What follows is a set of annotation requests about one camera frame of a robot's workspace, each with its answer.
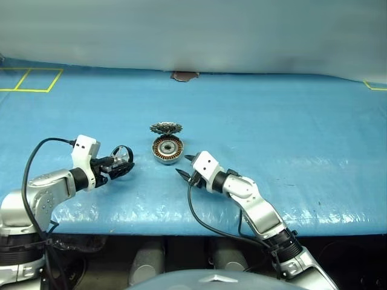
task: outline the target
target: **white wall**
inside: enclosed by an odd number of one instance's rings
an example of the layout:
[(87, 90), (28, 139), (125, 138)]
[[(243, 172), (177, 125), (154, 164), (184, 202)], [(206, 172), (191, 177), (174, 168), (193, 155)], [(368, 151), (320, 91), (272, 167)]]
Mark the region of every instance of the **white wall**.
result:
[(387, 83), (387, 0), (2, 0), (0, 53)]

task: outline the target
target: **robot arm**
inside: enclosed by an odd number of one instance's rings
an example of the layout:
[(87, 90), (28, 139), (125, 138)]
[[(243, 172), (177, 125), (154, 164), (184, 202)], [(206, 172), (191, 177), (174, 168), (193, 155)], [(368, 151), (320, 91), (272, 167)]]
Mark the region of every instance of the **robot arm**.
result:
[[(71, 154), (73, 169), (44, 174), (27, 183), (27, 201), (41, 231), (48, 230), (51, 214), (61, 202), (79, 190), (106, 184), (108, 178), (102, 173), (115, 179), (133, 168), (130, 148), (119, 146), (111, 156), (97, 159), (99, 147), (97, 140), (79, 135)], [(0, 206), (0, 287), (39, 277), (45, 263), (44, 243), (47, 241), (39, 240), (25, 211), (21, 191), (9, 193)]]
[(233, 170), (225, 172), (207, 151), (187, 158), (195, 171), (189, 176), (178, 170), (180, 175), (192, 185), (205, 184), (208, 192), (222, 193), (238, 204), (256, 238), (267, 246), (273, 266), (280, 270), (283, 279), (307, 289), (338, 289), (310, 252), (300, 245), (295, 232), (287, 228), (274, 207), (259, 194), (252, 179)]

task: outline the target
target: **copper winding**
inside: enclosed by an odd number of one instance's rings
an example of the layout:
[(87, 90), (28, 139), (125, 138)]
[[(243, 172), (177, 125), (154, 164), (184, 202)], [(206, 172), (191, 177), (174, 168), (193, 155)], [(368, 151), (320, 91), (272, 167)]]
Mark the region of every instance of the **copper winding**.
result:
[[(171, 141), (171, 142), (176, 144), (177, 150), (174, 154), (166, 156), (165, 154), (163, 154), (159, 151), (159, 149), (158, 149), (159, 145), (165, 141)], [(160, 157), (161, 159), (171, 160), (171, 159), (175, 159), (176, 157), (178, 157), (182, 153), (183, 145), (182, 145), (182, 142), (178, 138), (171, 136), (171, 135), (167, 135), (167, 136), (161, 136), (160, 138), (156, 139), (154, 144), (153, 144), (152, 150), (156, 154), (156, 156)]]

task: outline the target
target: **yellow tape line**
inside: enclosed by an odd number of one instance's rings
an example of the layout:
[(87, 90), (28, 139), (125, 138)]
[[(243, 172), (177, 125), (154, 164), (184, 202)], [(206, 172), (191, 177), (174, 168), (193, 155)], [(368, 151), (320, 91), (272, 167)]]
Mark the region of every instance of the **yellow tape line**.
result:
[(366, 80), (364, 80), (363, 83), (366, 85), (367, 88), (372, 89), (373, 91), (387, 91), (387, 88), (374, 88), (370, 86)]
[[(2, 70), (27, 70), (25, 74), (21, 77), (20, 81), (16, 84), (13, 89), (6, 88), (1, 89), (0, 92), (50, 92), (55, 83), (59, 80), (60, 76), (63, 73), (63, 68), (0, 68)], [(54, 80), (51, 82), (47, 89), (19, 89), (23, 81), (28, 77), (31, 71), (58, 71), (58, 74), (55, 76)]]

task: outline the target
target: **metal gear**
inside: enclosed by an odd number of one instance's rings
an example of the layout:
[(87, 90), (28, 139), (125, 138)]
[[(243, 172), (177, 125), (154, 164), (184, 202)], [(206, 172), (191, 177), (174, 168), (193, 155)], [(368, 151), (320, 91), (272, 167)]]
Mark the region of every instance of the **metal gear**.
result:
[(171, 135), (175, 133), (179, 133), (182, 130), (182, 126), (180, 124), (174, 122), (160, 122), (151, 125), (151, 131), (158, 134), (163, 135)]

